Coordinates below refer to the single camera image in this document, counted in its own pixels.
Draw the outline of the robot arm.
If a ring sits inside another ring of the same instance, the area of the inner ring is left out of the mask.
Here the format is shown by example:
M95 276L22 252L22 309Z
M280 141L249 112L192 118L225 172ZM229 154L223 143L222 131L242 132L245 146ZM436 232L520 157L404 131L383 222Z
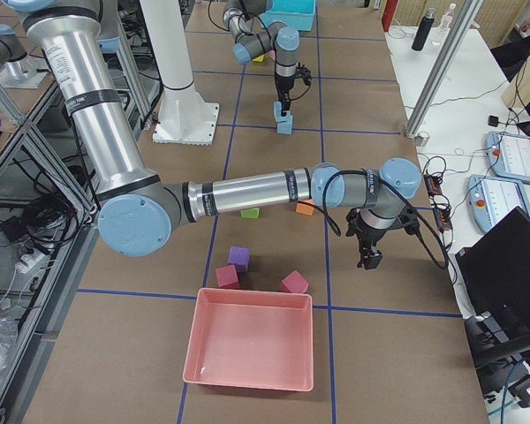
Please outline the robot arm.
M132 257L163 247L179 226L202 216L312 200L315 208L352 207L346 237L359 241L358 268L374 269L382 253L376 243L387 231L420 235L420 214L410 200L421 182L419 169L391 158L379 170L340 170L321 163L312 169L204 184L165 185L149 169L125 115L101 52L117 28L115 1L2 1L18 15L29 39L43 50L79 130L100 185L97 220L104 242ZM219 105L204 102L193 84L178 4L142 4L163 89L156 139L211 144Z
M281 123L291 115L291 91L295 80L302 78L309 84L310 72L298 62L297 29L281 21L264 24L261 30L253 31L249 28L248 22L252 19L259 20L271 6L270 1L228 1L223 8L223 24L233 37L233 53L238 63L248 64L269 52L275 54L275 116L276 121Z

